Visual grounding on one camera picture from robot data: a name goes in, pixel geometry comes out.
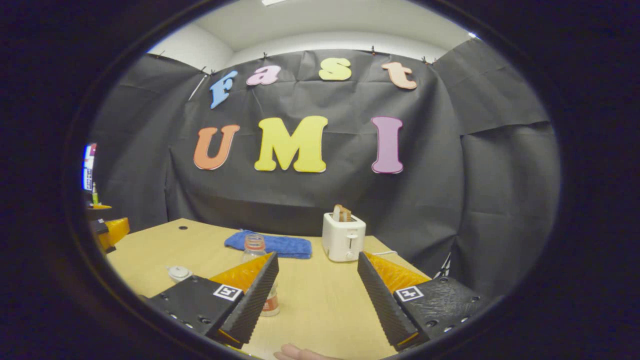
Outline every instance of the wooden table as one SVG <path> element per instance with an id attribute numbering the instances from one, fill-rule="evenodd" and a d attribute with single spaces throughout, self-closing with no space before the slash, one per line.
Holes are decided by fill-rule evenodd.
<path id="1" fill-rule="evenodd" d="M 135 293 L 152 297 L 174 285 L 166 266 L 185 266 L 209 278 L 240 264 L 242 252 L 224 246 L 235 232 L 179 219 L 127 235 L 107 258 Z M 342 359 L 371 360 L 396 354 L 360 280 L 357 261 L 334 263 L 324 254 L 320 237 L 302 237 L 311 241 L 311 259 L 278 258 L 280 313 L 261 316 L 242 350 L 263 359 L 275 359 L 273 353 L 286 343 Z M 367 236 L 365 250 L 389 248 Z M 396 254 L 381 256 L 422 273 Z"/>

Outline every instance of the black fabric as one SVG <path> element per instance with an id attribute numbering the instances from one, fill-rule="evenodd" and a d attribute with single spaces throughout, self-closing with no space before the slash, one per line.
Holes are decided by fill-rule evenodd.
<path id="1" fill-rule="evenodd" d="M 349 59 L 351 78 L 321 80 L 319 63 L 329 57 Z M 413 70 L 415 90 L 389 80 L 381 66 L 390 61 Z M 278 81 L 247 86 L 265 65 L 282 67 Z M 210 109 L 210 86 L 231 70 L 238 75 L 229 97 Z M 514 285 L 544 246 L 559 188 L 554 134 L 525 81 L 478 40 L 434 65 L 393 54 L 318 50 L 235 65 L 197 86 L 201 79 L 187 65 L 146 56 L 97 120 L 98 189 L 104 203 L 129 217 L 132 231 L 184 217 L 319 236 L 322 214 L 339 203 L 367 223 L 367 234 L 428 275 L 452 251 L 450 276 L 490 296 Z M 292 133 L 310 115 L 328 119 L 326 171 L 279 165 L 256 171 L 258 122 L 279 117 Z M 400 174 L 371 170 L 376 116 L 403 121 Z M 240 130 L 225 164 L 197 168 L 198 131 L 229 124 Z M 220 141 L 218 133 L 210 156 Z"/>

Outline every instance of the blue letter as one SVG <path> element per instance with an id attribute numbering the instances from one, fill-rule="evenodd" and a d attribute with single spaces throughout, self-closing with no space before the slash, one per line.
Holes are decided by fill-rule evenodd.
<path id="1" fill-rule="evenodd" d="M 211 85 L 209 90 L 211 90 L 211 95 L 213 95 L 213 102 L 211 103 L 212 109 L 219 105 L 219 103 L 227 100 L 229 94 L 227 94 L 225 90 L 231 90 L 231 86 L 233 86 L 234 84 L 233 78 L 236 75 L 238 75 L 238 71 L 233 70 L 232 72 L 225 75 L 224 78 Z"/>

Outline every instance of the white wall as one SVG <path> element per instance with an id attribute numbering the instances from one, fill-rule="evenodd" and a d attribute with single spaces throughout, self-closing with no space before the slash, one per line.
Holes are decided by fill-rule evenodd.
<path id="1" fill-rule="evenodd" d="M 150 54 L 176 59 L 205 72 L 221 70 L 231 58 L 233 50 L 210 32 L 195 24 L 188 24 L 156 44 Z"/>
<path id="2" fill-rule="evenodd" d="M 418 60 L 426 56 L 428 62 L 432 62 L 434 58 L 439 58 L 446 53 L 446 50 L 440 47 L 394 35 L 354 31 L 308 33 L 280 38 L 240 50 L 230 57 L 224 67 L 261 58 L 263 52 L 268 55 L 277 55 L 290 53 L 292 51 L 314 49 L 354 49 L 370 51 L 372 45 L 375 46 L 376 51 L 381 53 L 397 54 Z"/>

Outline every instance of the white toaster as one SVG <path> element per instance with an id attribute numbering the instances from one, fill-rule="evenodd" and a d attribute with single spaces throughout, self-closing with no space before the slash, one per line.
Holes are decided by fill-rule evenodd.
<path id="1" fill-rule="evenodd" d="M 322 224 L 322 246 L 329 260 L 354 261 L 364 250 L 364 232 L 367 228 L 362 220 L 351 216 L 351 221 L 338 222 L 332 213 L 324 214 Z"/>

